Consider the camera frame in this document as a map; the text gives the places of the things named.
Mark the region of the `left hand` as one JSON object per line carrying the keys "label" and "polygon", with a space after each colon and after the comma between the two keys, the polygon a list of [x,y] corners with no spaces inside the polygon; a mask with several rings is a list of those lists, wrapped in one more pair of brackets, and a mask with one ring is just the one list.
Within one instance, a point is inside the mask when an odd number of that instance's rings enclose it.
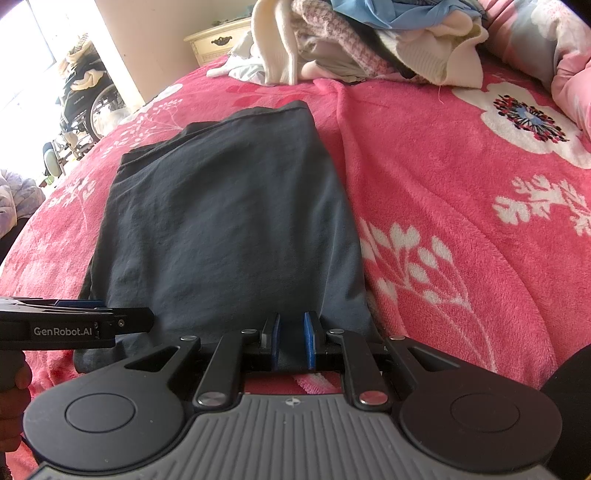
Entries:
{"label": "left hand", "polygon": [[2,453],[14,452],[21,443],[24,411],[31,401],[32,372],[27,363],[15,375],[15,387],[1,393],[0,446]]}

